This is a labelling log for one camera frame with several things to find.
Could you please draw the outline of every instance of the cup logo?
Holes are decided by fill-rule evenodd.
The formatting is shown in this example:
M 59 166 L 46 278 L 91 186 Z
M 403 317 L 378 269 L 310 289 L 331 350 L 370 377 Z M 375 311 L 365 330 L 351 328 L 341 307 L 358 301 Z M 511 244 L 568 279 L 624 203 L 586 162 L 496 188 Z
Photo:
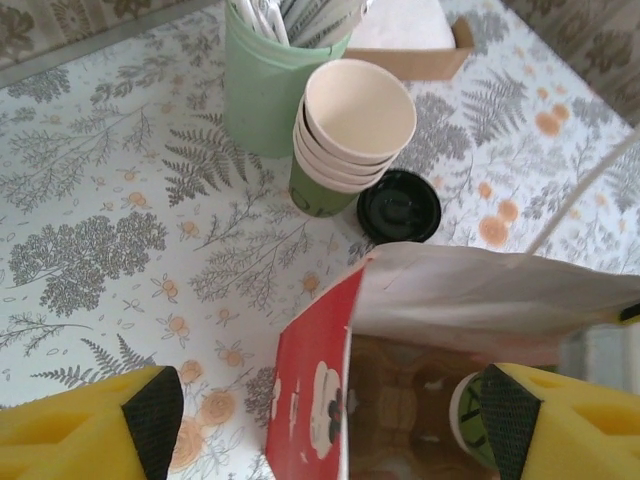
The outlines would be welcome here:
M 342 386 L 338 373 L 318 363 L 313 382 L 311 406 L 311 446 L 319 459 L 325 458 L 340 434 L 342 422 Z

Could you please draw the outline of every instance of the orange flower print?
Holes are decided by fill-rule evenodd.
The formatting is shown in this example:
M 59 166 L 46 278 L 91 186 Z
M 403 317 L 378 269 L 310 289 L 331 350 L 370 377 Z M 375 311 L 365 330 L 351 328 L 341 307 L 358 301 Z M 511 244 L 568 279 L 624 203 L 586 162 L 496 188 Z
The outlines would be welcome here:
M 155 160 L 155 158 L 160 155 L 158 152 L 156 152 L 155 150 L 147 150 L 147 153 L 145 153 L 143 155 L 144 158 L 148 158 L 150 160 Z
M 598 193 L 596 195 L 596 205 L 598 205 L 599 207 L 606 207 L 607 203 L 609 203 L 607 201 L 607 197 L 605 197 L 603 194 Z
M 478 226 L 480 236 L 492 247 L 501 247 L 509 236 L 507 226 L 504 221 L 498 217 L 484 217 Z
M 184 75 L 176 75 L 175 77 L 173 77 L 173 80 L 171 80 L 171 83 L 173 84 L 171 93 L 173 95 L 177 95 L 178 93 L 180 93 L 180 87 L 184 85 Z
M 320 243 L 327 247 L 327 255 L 331 255 L 340 250 L 340 243 L 334 237 L 335 235 L 332 233 L 329 240 L 320 240 Z
M 129 168 L 129 169 L 119 168 L 118 172 L 124 172 L 123 177 L 127 182 L 133 182 L 137 178 L 136 175 L 140 173 L 138 170 L 135 169 L 135 167 Z
M 203 445 L 204 438 L 200 426 L 193 417 L 183 417 L 178 431 L 178 439 L 173 448 L 169 471 L 179 472 L 195 462 Z
M 60 115 L 50 115 L 40 123 L 48 123 L 49 125 L 62 125 L 62 119 L 60 118 Z
M 160 104 L 160 111 L 162 113 L 164 113 L 165 115 L 173 112 L 174 108 L 176 108 L 176 106 L 175 106 L 175 104 L 173 104 L 171 102 L 161 103 Z
M 536 115 L 536 125 L 548 137 L 555 137 L 560 133 L 560 122 L 549 113 L 542 112 Z
M 518 206 L 511 200 L 503 200 L 498 205 L 498 216 L 505 222 L 514 222 L 518 218 Z
M 302 278 L 302 293 L 308 293 L 311 298 L 320 286 L 320 278 L 316 272 L 307 272 Z
M 480 185 L 478 185 L 478 193 L 482 198 L 490 198 L 493 189 L 487 182 L 481 182 Z
M 223 327 L 226 327 L 227 323 L 229 323 L 231 320 L 235 320 L 239 316 L 240 315 L 238 315 L 237 313 L 232 314 L 228 308 L 223 308 L 218 312 L 218 321 L 216 322 L 216 325 L 222 324 Z
M 240 348 L 240 343 L 241 340 L 238 340 L 231 345 L 230 348 L 227 348 L 222 342 L 216 340 L 216 344 L 218 345 L 216 348 L 218 358 L 230 367 L 244 367 L 244 361 L 247 358 L 253 357 L 253 353 L 244 353 L 242 348 Z
M 440 175 L 436 175 L 436 177 L 433 179 L 431 184 L 436 189 L 442 188 L 442 187 L 444 187 L 444 178 L 442 178 Z
M 569 117 L 571 116 L 571 112 L 569 112 L 569 109 L 565 105 L 562 105 L 561 103 L 556 103 L 553 106 L 552 113 L 561 122 L 566 122 L 567 120 L 569 120 Z
M 201 425 L 215 427 L 228 422 L 236 411 L 236 400 L 228 390 L 215 390 L 205 397 L 198 411 Z
M 98 190 L 100 187 L 104 187 L 107 184 L 104 177 L 91 177 L 91 180 L 96 184 L 96 190 Z
M 187 360 L 180 367 L 180 380 L 185 385 L 190 385 L 202 376 L 202 366 L 196 360 Z
M 162 280 L 152 278 L 151 281 L 154 283 L 154 285 L 160 287 L 153 293 L 152 297 L 155 298 L 158 295 L 164 294 L 167 296 L 167 299 L 171 303 L 178 303 L 178 301 L 176 300 L 176 297 L 178 296 L 178 287 L 176 287 L 176 284 L 173 280 L 168 278 L 168 275 L 166 273 L 162 276 Z
M 147 205 L 147 199 L 144 198 L 140 192 L 133 192 L 126 198 L 122 198 L 122 207 L 121 208 L 141 208 L 143 210 L 149 210 L 151 207 Z
M 180 241 L 188 240 L 190 238 L 198 238 L 198 235 L 200 234 L 200 229 L 191 220 L 182 222 L 180 225 L 178 225 L 178 228 L 181 232 Z
M 165 326 L 164 331 L 166 333 L 162 336 L 162 340 L 178 337 L 180 346 L 182 348 L 186 347 L 191 331 L 183 317 L 174 316 L 172 313 L 167 318 L 156 318 L 156 322 Z

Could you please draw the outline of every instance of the black rubber pad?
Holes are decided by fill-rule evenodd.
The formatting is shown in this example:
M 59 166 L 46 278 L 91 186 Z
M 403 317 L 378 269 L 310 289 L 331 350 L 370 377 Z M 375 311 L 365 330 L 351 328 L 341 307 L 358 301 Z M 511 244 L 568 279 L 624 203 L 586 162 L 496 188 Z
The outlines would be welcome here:
M 182 421 L 178 372 L 165 367 L 127 403 L 122 412 L 148 480 L 166 480 Z
M 495 365 L 482 375 L 482 420 L 500 479 L 520 480 L 542 401 Z

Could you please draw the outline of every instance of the paper cup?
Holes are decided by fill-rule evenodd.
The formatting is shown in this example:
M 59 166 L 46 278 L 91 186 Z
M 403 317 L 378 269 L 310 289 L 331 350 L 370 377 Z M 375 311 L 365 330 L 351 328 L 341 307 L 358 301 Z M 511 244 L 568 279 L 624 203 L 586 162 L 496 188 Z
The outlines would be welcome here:
M 338 158 L 372 165 L 396 155 L 416 129 L 416 108 L 402 82 L 362 60 L 333 60 L 307 81 L 306 120 Z
M 496 470 L 495 457 L 482 421 L 480 390 L 482 374 L 472 373 L 456 386 L 449 404 L 449 424 L 458 446 L 483 466 Z
M 313 168 L 297 148 L 293 136 L 293 160 L 289 178 L 289 194 L 293 203 L 313 217 L 331 217 L 344 210 L 360 192 L 375 185 L 349 185 L 322 175 Z
M 299 137 L 302 139 L 302 142 L 307 146 L 307 148 L 311 150 L 313 155 L 320 159 L 322 163 L 324 163 L 328 167 L 351 175 L 370 176 L 388 169 L 397 157 L 396 155 L 384 160 L 382 163 L 373 165 L 358 165 L 338 158 L 322 148 L 322 145 L 320 145 L 316 141 L 316 139 L 313 137 L 313 134 L 309 131 L 309 126 L 307 125 L 304 117 L 305 112 L 303 99 L 298 107 L 296 126 L 294 128 L 298 129 Z
M 300 152 L 295 148 L 291 161 L 289 194 L 293 203 L 312 217 L 332 217 L 344 210 L 357 196 L 358 192 L 340 192 L 324 186 L 312 172 Z
M 298 149 L 300 154 L 304 157 L 304 159 L 318 172 L 320 172 L 325 177 L 328 177 L 332 180 L 336 180 L 340 183 L 345 183 L 348 185 L 368 185 L 372 181 L 377 182 L 382 178 L 386 169 L 381 169 L 373 175 L 352 175 L 350 173 L 345 173 L 337 168 L 332 168 L 328 166 L 326 163 L 322 161 L 321 158 L 314 155 L 314 153 L 309 149 L 309 147 L 304 143 L 304 140 L 300 136 L 300 129 L 296 128 L 294 132 L 293 143 L 295 148 Z

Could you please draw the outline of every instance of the gray leaf pattern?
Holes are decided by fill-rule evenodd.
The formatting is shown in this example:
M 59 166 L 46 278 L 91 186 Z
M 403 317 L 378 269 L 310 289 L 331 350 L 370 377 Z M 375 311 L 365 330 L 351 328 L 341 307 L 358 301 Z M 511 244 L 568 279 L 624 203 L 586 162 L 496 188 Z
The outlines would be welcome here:
M 443 98 L 427 93 L 416 100 L 416 111 L 419 127 L 398 159 L 400 166 L 429 172 L 440 160 L 463 160 L 471 142 L 464 127 L 451 120 L 455 109 Z
M 7 88 L 14 98 L 30 97 L 38 103 L 50 103 L 71 91 L 69 71 L 58 67 L 29 77 Z
M 124 138 L 124 147 L 141 151 L 151 135 L 144 107 L 120 113 L 116 107 L 97 107 L 87 117 L 70 125 L 71 133 L 33 130 L 9 139 L 11 152 L 28 169 L 0 174 L 0 194 L 24 213 L 30 213 L 52 198 L 70 196 L 90 165 L 101 165 L 112 155 L 118 141 L 116 127 L 135 118 L 134 133 Z
M 81 339 L 82 343 L 84 343 L 93 354 L 95 366 L 89 368 L 80 367 L 80 365 L 76 365 L 75 367 L 60 367 L 54 370 L 35 373 L 31 376 L 34 378 L 55 380 L 66 388 L 77 388 L 113 377 L 114 375 L 120 375 L 156 364 L 151 355 L 144 357 L 135 353 L 121 335 L 117 337 L 120 343 L 119 355 L 110 353 L 104 347 L 91 340 L 86 338 Z
M 394 168 L 438 194 L 429 244 L 521 252 L 629 127 L 496 0 L 442 5 L 476 52 L 451 82 L 406 83 L 418 125 Z M 278 335 L 373 249 L 355 204 L 305 216 L 290 160 L 226 135 L 224 27 L 214 2 L 0 90 L 0 404 L 177 359 L 171 480 L 273 478 L 250 440 Z M 640 273 L 638 148 L 538 254 Z
M 640 203 L 640 144 L 606 172 L 605 181 L 621 213 Z
M 162 162 L 177 175 L 166 177 L 171 184 L 167 187 L 169 204 L 175 206 L 186 198 L 209 195 L 207 188 L 220 191 L 224 184 L 231 185 L 231 169 L 247 182 L 247 164 L 260 170 L 258 157 L 239 149 L 222 129 L 222 116 L 215 114 L 198 115 L 197 118 L 210 122 L 213 126 L 194 130 L 171 130 L 171 135 L 187 145 L 166 145 L 166 149 L 180 156 L 186 162 L 163 159 Z
M 502 42 L 509 33 L 509 24 L 497 12 L 478 12 L 467 10 L 461 13 L 447 13 L 449 24 L 453 24 L 459 17 L 469 22 L 469 27 L 475 39 L 476 55 L 484 56 L 489 53 L 490 45 Z
M 479 87 L 462 92 L 465 113 L 476 145 L 481 146 L 519 131 L 525 122 L 523 102 L 527 99 L 526 86 L 507 72 L 491 72 L 492 79 L 476 80 Z
M 8 347 L 21 340 L 27 340 L 23 344 L 24 356 L 29 357 L 40 344 L 50 337 L 58 336 L 66 328 L 85 328 L 93 330 L 86 325 L 72 323 L 46 323 L 47 317 L 39 313 L 31 312 L 9 315 L 7 328 L 0 330 L 0 349 Z
M 81 308 L 95 309 L 107 278 L 143 272 L 150 260 L 147 250 L 164 250 L 166 234 L 155 215 L 138 212 L 115 226 L 102 215 L 73 227 L 46 225 L 12 248 L 9 268 L 16 288 L 44 280 L 40 304 L 69 316 Z

